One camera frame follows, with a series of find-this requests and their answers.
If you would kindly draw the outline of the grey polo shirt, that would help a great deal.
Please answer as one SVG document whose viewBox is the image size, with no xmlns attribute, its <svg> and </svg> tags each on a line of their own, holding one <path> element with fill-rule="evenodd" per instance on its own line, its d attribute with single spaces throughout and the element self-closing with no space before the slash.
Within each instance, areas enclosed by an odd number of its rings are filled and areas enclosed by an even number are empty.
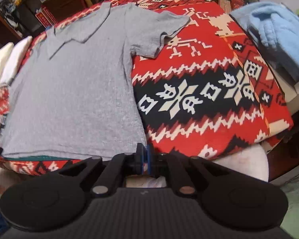
<svg viewBox="0 0 299 239">
<path fill-rule="evenodd" d="M 2 155 L 110 159 L 134 152 L 146 135 L 132 58 L 155 58 L 189 20 L 105 2 L 66 27 L 49 29 L 11 84 Z"/>
</svg>

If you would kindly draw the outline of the green cutting mat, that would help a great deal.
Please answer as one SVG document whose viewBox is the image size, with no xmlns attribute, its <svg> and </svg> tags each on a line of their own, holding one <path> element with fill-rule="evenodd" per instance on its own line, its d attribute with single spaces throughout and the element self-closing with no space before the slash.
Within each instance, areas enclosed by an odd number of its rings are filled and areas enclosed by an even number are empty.
<svg viewBox="0 0 299 239">
<path fill-rule="evenodd" d="M 3 157 L 7 161 L 52 161 L 52 160 L 58 160 L 56 157 L 49 157 L 49 156 L 32 156 L 32 157 Z"/>
</svg>

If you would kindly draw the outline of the dark wooden drawer cabinet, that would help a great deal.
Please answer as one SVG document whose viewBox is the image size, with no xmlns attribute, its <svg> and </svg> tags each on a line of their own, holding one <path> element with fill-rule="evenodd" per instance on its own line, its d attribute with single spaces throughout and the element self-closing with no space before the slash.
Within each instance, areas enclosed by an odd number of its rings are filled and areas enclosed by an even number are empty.
<svg viewBox="0 0 299 239">
<path fill-rule="evenodd" d="M 61 22 L 86 8 L 84 0 L 46 0 L 42 5 L 55 23 Z"/>
</svg>

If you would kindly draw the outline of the red patterned christmas tablecloth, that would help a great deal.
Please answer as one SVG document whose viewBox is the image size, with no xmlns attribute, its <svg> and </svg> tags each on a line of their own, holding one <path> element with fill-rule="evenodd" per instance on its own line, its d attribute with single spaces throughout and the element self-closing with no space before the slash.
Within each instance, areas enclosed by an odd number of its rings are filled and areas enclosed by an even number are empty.
<svg viewBox="0 0 299 239">
<path fill-rule="evenodd" d="M 254 43 L 212 0 L 110 0 L 190 18 L 150 60 L 136 57 L 134 96 L 150 145 L 214 159 L 265 150 L 293 125 L 284 94 Z"/>
</svg>

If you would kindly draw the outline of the folded white towel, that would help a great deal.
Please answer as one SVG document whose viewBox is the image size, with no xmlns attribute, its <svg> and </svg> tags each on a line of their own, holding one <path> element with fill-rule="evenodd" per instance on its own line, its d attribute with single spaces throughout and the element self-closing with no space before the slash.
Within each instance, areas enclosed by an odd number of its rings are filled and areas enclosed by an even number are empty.
<svg viewBox="0 0 299 239">
<path fill-rule="evenodd" d="M 14 46 L 1 74 L 0 84 L 9 85 L 12 82 L 31 42 L 32 36 L 28 36 Z"/>
</svg>

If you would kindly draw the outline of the light blue fleece blanket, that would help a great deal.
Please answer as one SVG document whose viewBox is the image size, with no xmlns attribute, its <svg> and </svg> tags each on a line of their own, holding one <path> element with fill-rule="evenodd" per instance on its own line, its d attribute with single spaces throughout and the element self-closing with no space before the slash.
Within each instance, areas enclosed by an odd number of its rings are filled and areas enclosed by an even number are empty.
<svg viewBox="0 0 299 239">
<path fill-rule="evenodd" d="M 299 16 L 282 4 L 263 1 L 235 9 L 231 17 L 268 60 L 299 81 Z"/>
</svg>

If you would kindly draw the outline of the white pink stool cushion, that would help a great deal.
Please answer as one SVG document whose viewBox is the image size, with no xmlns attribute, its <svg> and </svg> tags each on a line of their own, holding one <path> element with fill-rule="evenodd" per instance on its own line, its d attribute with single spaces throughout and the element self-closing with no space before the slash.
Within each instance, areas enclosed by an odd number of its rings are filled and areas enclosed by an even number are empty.
<svg viewBox="0 0 299 239">
<path fill-rule="evenodd" d="M 269 162 L 266 152 L 259 144 L 213 162 L 256 179 L 269 181 Z"/>
</svg>

